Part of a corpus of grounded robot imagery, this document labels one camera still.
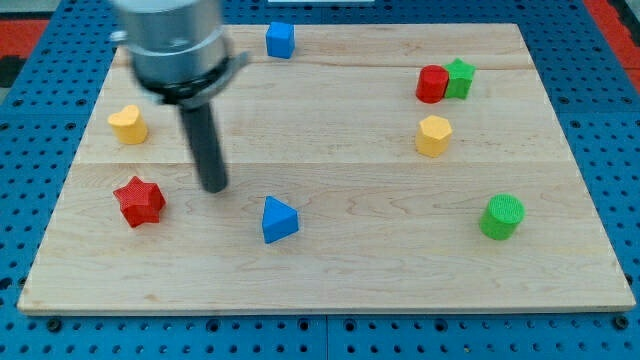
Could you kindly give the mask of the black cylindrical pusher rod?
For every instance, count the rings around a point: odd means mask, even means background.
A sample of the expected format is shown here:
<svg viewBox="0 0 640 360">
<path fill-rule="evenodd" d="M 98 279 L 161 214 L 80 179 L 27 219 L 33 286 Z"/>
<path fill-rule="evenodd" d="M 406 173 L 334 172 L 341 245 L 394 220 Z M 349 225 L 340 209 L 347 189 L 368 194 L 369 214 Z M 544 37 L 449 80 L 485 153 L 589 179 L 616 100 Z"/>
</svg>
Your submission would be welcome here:
<svg viewBox="0 0 640 360">
<path fill-rule="evenodd" d="M 227 172 L 210 104 L 180 107 L 179 113 L 202 188 L 210 193 L 224 190 Z"/>
</svg>

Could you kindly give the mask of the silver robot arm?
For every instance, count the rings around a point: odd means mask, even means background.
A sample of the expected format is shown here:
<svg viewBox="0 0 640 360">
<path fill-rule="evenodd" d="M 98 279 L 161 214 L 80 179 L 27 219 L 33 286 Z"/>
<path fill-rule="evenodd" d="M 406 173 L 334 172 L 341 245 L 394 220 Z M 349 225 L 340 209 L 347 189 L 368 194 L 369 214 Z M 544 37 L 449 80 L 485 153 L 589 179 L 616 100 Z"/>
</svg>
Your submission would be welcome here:
<svg viewBox="0 0 640 360">
<path fill-rule="evenodd" d="M 216 0 L 112 0 L 120 30 L 112 40 L 126 48 L 140 86 L 161 104 L 178 108 L 202 188 L 228 183 L 211 100 L 249 62 L 226 35 Z"/>
</svg>

